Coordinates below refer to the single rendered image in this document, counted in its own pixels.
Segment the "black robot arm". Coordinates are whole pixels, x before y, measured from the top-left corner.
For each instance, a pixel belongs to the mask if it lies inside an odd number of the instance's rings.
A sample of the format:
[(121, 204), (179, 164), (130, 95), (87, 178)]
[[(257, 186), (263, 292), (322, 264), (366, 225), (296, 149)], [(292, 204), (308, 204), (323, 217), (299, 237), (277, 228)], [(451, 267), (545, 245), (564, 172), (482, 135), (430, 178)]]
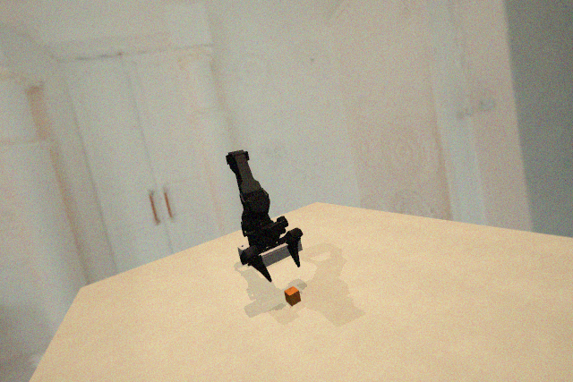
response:
[(288, 222), (284, 216), (278, 217), (275, 223), (269, 218), (269, 194), (252, 177), (247, 161), (250, 160), (248, 151), (228, 152), (226, 159), (230, 169), (235, 173), (240, 191), (240, 200), (244, 208), (241, 227), (244, 237), (247, 236), (248, 238), (249, 246), (255, 245), (257, 248), (260, 247), (260, 241), (255, 236), (253, 227), (265, 219), (269, 219), (267, 225), (258, 225), (259, 236), (262, 242), (267, 241), (267, 239), (276, 239), (281, 234), (286, 233)]

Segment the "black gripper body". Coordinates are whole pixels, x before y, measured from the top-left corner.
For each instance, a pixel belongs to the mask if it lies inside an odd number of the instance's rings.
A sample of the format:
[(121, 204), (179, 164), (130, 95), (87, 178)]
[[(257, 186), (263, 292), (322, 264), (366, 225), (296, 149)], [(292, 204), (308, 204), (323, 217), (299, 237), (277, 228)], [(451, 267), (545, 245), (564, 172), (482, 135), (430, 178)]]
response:
[[(258, 230), (258, 225), (262, 224), (262, 226), (267, 225), (267, 221), (269, 219), (265, 219), (261, 222), (259, 222), (257, 225), (255, 225), (253, 227), (254, 231), (255, 231), (255, 236), (258, 237), (259, 241), (260, 241), (260, 247), (257, 248), (255, 245), (253, 245), (250, 248), (247, 248), (245, 250), (243, 250), (241, 256), (240, 256), (240, 260), (242, 262), (242, 265), (245, 265), (247, 263), (249, 263), (249, 261), (257, 256), (259, 256), (259, 254), (262, 254), (263, 252), (267, 251), (267, 250), (271, 250), (275, 247), (278, 247), (279, 245), (286, 243), (286, 244), (290, 244), (292, 240), (295, 240), (299, 237), (303, 236), (303, 232), (301, 229), (299, 229), (298, 227), (296, 227), (295, 229), (292, 229), (290, 231), (288, 231), (284, 237), (281, 238), (276, 238), (276, 239), (267, 239), (267, 241), (262, 242), (260, 236), (259, 236), (259, 230)], [(276, 243), (276, 244), (275, 244)], [(268, 248), (267, 248), (268, 247)]]

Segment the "orange block with dark square mark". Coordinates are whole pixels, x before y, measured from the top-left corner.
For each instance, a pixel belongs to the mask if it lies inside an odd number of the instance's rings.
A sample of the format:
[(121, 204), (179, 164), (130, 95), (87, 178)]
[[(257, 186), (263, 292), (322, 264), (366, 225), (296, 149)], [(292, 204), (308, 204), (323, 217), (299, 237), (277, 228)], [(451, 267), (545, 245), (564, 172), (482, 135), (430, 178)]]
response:
[(293, 286), (285, 290), (284, 293), (286, 297), (286, 302), (291, 306), (294, 306), (295, 304), (301, 301), (299, 290), (297, 290)]

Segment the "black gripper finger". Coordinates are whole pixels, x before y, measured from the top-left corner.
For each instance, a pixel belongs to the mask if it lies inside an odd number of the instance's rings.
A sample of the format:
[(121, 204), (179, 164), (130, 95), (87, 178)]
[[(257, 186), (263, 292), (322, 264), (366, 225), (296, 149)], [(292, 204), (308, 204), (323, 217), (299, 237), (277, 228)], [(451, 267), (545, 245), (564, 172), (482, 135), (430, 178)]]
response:
[(288, 251), (290, 252), (295, 264), (300, 267), (300, 259), (298, 254), (298, 242), (301, 240), (301, 237), (292, 240), (291, 243), (287, 246)]
[(253, 266), (255, 269), (257, 269), (269, 282), (272, 282), (270, 274), (268, 272), (268, 270), (266, 269), (263, 261), (262, 261), (262, 257), (261, 255), (251, 259), (248, 263), (248, 267), (249, 266)]

